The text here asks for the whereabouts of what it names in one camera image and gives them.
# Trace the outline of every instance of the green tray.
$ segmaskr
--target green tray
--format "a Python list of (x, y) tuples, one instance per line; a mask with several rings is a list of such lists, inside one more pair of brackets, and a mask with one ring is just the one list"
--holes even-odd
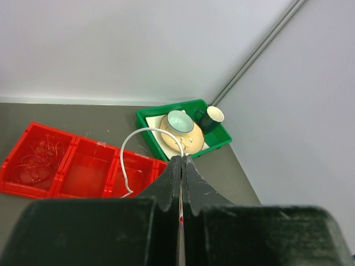
[[(207, 103), (202, 99), (186, 101), (183, 103), (169, 104), (158, 107), (150, 107), (146, 109), (140, 109), (136, 112), (137, 121), (136, 126), (141, 129), (143, 127), (148, 127), (145, 118), (150, 116), (165, 115), (173, 110), (185, 110), (186, 113), (196, 122), (195, 113), (197, 110), (206, 110), (208, 107)], [(141, 133), (146, 143), (148, 144), (154, 157), (161, 159), (163, 161), (168, 161), (163, 150), (160, 148), (159, 144), (156, 142), (153, 134), (150, 131), (144, 131)], [(205, 135), (205, 142), (208, 144), (209, 148), (200, 151), (196, 154), (191, 155), (192, 158), (200, 157), (209, 151), (219, 149), (223, 145), (226, 145), (232, 141), (231, 136), (228, 134), (227, 130), (222, 125), (219, 125), (214, 131)]]

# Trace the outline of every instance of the gray tabletop surface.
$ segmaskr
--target gray tabletop surface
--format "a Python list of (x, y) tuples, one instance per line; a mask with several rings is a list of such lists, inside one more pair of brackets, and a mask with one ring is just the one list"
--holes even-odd
[[(134, 130), (142, 106), (0, 104), (0, 162), (31, 121), (120, 147)], [(137, 134), (126, 149), (152, 157)], [(231, 147), (226, 145), (194, 159), (200, 175), (235, 204), (260, 204)], [(0, 252), (14, 223), (33, 199), (0, 193)]]

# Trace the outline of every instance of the light green bowl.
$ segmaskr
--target light green bowl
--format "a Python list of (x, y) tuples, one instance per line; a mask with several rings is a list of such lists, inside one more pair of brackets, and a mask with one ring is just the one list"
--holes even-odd
[(185, 112), (174, 110), (168, 113), (168, 127), (171, 133), (183, 135), (194, 129), (194, 122)]

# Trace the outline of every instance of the metal frame bar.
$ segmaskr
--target metal frame bar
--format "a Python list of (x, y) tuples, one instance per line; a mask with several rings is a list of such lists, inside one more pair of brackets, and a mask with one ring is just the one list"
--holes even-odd
[(260, 56), (260, 54), (269, 46), (284, 26), (291, 20), (291, 18), (297, 13), (298, 10), (308, 0), (295, 0), (287, 8), (284, 14), (278, 19), (278, 21), (272, 26), (271, 30), (264, 36), (259, 44), (254, 48), (251, 54), (244, 60), (244, 62), (237, 69), (236, 73), (229, 79), (226, 85), (218, 92), (214, 97), (210, 105), (216, 106), (223, 97), (231, 90), (231, 88), (237, 83), (237, 81), (243, 76), (245, 71), (251, 66), (251, 64)]

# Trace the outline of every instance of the white cord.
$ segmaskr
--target white cord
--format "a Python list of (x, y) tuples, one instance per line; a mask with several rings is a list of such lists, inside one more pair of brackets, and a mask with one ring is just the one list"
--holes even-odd
[(121, 198), (124, 198), (124, 197), (127, 197), (128, 195), (132, 194), (133, 193), (133, 190), (131, 190), (128, 186), (128, 178), (127, 178), (127, 174), (126, 174), (126, 170), (124, 168), (124, 164), (123, 164), (123, 151), (124, 151), (124, 146), (126, 145), (126, 143), (128, 142), (128, 140), (134, 136), (135, 134), (139, 133), (139, 132), (142, 132), (142, 131), (157, 131), (157, 132), (160, 132), (160, 133), (164, 133), (164, 134), (167, 134), (168, 136), (172, 137), (177, 146), (179, 147), (179, 150), (180, 150), (180, 155), (181, 157), (184, 156), (184, 149), (182, 148), (182, 145), (181, 143), (179, 142), (179, 140), (170, 132), (166, 131), (166, 130), (163, 130), (163, 129), (156, 129), (154, 127), (144, 127), (142, 129), (138, 129), (136, 131), (133, 131), (131, 134), (128, 135), (128, 137), (126, 137), (126, 139), (123, 141), (122, 143), (122, 147), (121, 147), (121, 152), (120, 152), (120, 162), (121, 162), (121, 168), (122, 168), (122, 172), (123, 172), (123, 177), (124, 177), (124, 182), (125, 182), (125, 185), (126, 185), (126, 189), (128, 190), (128, 193), (123, 195)]

